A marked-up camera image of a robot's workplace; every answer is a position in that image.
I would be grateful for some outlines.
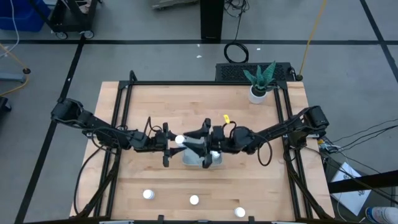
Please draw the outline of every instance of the gray floor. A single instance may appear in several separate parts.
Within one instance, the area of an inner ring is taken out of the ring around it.
[[[104,0],[95,19],[95,39],[199,39],[199,7],[181,6],[153,11],[145,0]],[[321,1],[250,0],[241,21],[240,39],[306,40]],[[396,1],[367,0],[386,40],[398,40]],[[223,39],[233,39],[237,19],[224,14]],[[55,39],[48,27],[22,39]],[[70,34],[70,39],[78,39]],[[0,30],[0,42],[15,34]],[[376,40],[359,1],[329,1],[314,39]],[[61,92],[76,45],[19,45],[14,53],[32,69],[30,83],[10,94],[13,111],[0,122],[0,216],[12,223],[33,171],[49,114]],[[125,80],[133,69],[140,80],[214,80],[215,64],[227,62],[224,45],[85,45],[68,96],[94,110],[101,82]],[[304,45],[247,45],[250,62],[290,62],[300,67]],[[398,58],[398,46],[389,46]],[[231,57],[243,57],[230,49]],[[9,57],[0,59],[0,71],[20,72]],[[321,105],[331,125],[328,137],[337,139],[374,124],[397,118],[398,83],[378,45],[312,45],[304,70],[311,105]],[[0,83],[0,92],[17,83]],[[396,136],[391,130],[348,151],[381,172],[396,170]],[[66,218],[86,139],[79,131],[58,126],[30,204],[26,221]],[[336,156],[340,162],[343,158]],[[350,163],[366,174],[373,172]]]

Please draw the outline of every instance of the wooden tabletop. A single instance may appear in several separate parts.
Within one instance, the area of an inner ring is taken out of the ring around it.
[[[99,94],[95,116],[111,122],[118,82],[104,82]],[[302,83],[288,83],[293,114],[308,106]],[[133,86],[127,117],[129,129],[142,130],[151,116],[152,125],[168,122],[175,134],[199,129],[205,118],[212,125],[224,124],[224,114],[240,126],[260,131],[278,123],[273,92],[260,105],[248,100],[248,86]],[[308,146],[317,149],[316,140],[308,139]],[[282,157],[281,139],[271,141],[274,150],[272,162],[262,167],[256,155],[223,154],[223,163],[202,169],[182,164],[182,153],[170,159],[164,168],[161,152],[138,154],[123,151],[113,202],[112,219],[156,220],[247,220],[292,221],[292,199]],[[88,141],[85,159],[96,148]],[[324,210],[333,216],[333,207],[326,184],[320,156],[302,150],[302,160],[309,191]],[[260,153],[262,160],[269,157],[265,144]],[[100,152],[83,171],[78,191],[78,208],[82,209],[98,188],[104,152]],[[155,192],[153,200],[142,197],[145,189]],[[305,217],[302,194],[298,197],[302,217]],[[191,195],[199,196],[199,204],[189,202]],[[104,195],[101,214],[105,213],[108,193]],[[234,215],[236,207],[246,210],[244,218]]]

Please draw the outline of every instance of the black cart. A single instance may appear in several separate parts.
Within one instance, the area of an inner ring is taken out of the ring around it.
[[[79,6],[86,4],[84,1],[58,0],[50,19],[41,12],[34,0],[28,1],[59,39],[67,39],[67,32],[79,32],[87,39],[94,37],[94,32],[92,30],[94,15],[97,3],[99,2],[102,4],[102,0],[91,0],[91,5],[87,14],[82,13],[79,9]],[[76,24],[67,24],[67,22],[65,22],[65,15],[68,10],[71,12]]]

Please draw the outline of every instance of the yellow object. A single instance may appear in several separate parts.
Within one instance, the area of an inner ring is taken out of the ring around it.
[[[325,6],[326,6],[326,2],[327,2],[327,0],[323,0],[321,9],[319,10],[317,19],[315,20],[315,24],[314,24],[314,26],[313,26],[313,28],[312,28],[312,32],[311,32],[310,38],[309,38],[309,40],[307,41],[307,46],[305,47],[303,62],[301,63],[300,72],[298,73],[299,75],[303,75],[303,68],[304,68],[304,64],[305,64],[305,59],[307,58],[308,47],[310,46],[310,42],[311,42],[311,40],[312,40],[312,37],[313,37],[313,35],[314,35],[314,33],[315,33],[317,27],[318,27],[319,20],[320,20],[320,18],[321,18],[321,16],[322,16],[323,10],[325,9]]]
[[[27,66],[25,64],[23,64],[13,53],[11,53],[10,51],[8,51],[2,44],[0,44],[0,47],[7,52],[7,54],[9,54],[11,57],[13,57],[13,59],[15,59],[16,62],[18,62],[20,65],[22,65],[22,67],[24,67],[24,69],[28,69]],[[20,88],[23,88],[24,86],[26,86],[26,84],[29,82],[29,76],[26,75],[26,80],[25,82],[20,85],[19,87],[13,88],[12,90],[9,90],[5,93],[1,93],[0,96],[4,96],[6,94],[12,93],[13,91],[19,90]]]
[[[225,123],[229,124],[231,121],[229,120],[229,117],[227,114],[224,114],[224,119],[225,119]]]

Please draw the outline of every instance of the blue bin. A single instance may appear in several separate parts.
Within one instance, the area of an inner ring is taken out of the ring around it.
[[[43,0],[35,2],[40,11],[48,17],[50,9]],[[30,5],[29,0],[12,0],[12,4],[18,31],[38,32],[41,30],[44,21]],[[15,30],[10,0],[0,0],[0,29]]]

